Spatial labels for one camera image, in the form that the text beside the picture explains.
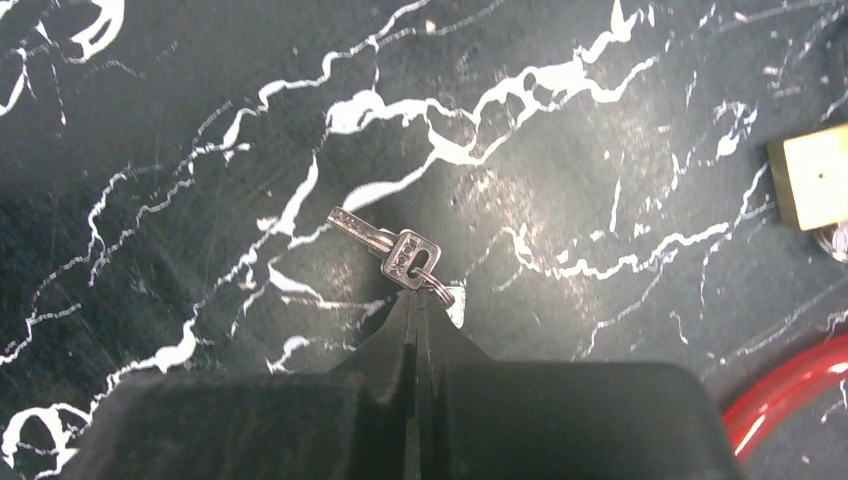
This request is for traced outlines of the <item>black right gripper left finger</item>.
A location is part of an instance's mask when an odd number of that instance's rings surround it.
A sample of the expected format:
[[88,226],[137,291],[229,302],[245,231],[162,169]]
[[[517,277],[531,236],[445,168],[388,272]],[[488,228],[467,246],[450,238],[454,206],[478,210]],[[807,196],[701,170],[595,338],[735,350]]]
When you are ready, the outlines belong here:
[[138,374],[99,406],[66,479],[400,479],[410,313],[312,374]]

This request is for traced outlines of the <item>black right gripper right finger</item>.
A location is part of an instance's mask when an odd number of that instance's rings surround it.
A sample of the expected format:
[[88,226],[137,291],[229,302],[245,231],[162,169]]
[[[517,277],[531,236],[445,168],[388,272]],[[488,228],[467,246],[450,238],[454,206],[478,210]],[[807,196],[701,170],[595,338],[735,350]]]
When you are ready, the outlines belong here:
[[738,479],[717,409],[658,362],[489,357],[438,298],[417,297],[424,479]]

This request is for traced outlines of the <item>small silver key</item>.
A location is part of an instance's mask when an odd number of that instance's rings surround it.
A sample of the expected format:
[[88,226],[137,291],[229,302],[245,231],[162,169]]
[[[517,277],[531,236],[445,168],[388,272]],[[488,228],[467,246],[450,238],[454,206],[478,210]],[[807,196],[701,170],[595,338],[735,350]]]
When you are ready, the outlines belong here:
[[431,290],[444,305],[456,328],[465,322],[466,290],[449,286],[434,275],[442,249],[421,234],[404,229],[394,233],[377,228],[355,214],[334,207],[327,217],[333,227],[345,232],[379,258],[382,274],[408,290]]

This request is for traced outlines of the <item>red cable lock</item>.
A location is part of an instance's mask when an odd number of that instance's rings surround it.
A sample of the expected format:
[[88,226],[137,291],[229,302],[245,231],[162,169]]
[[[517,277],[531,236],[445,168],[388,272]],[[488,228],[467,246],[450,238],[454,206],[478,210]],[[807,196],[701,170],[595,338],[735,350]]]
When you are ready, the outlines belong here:
[[797,410],[847,378],[847,336],[825,340],[782,363],[722,415],[738,462]]

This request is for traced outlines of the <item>brass padlock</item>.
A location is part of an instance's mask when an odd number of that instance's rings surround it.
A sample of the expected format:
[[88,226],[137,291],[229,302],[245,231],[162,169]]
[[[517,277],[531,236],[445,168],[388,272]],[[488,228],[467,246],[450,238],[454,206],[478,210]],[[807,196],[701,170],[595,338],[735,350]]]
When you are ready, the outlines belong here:
[[847,262],[847,125],[767,145],[782,222]]

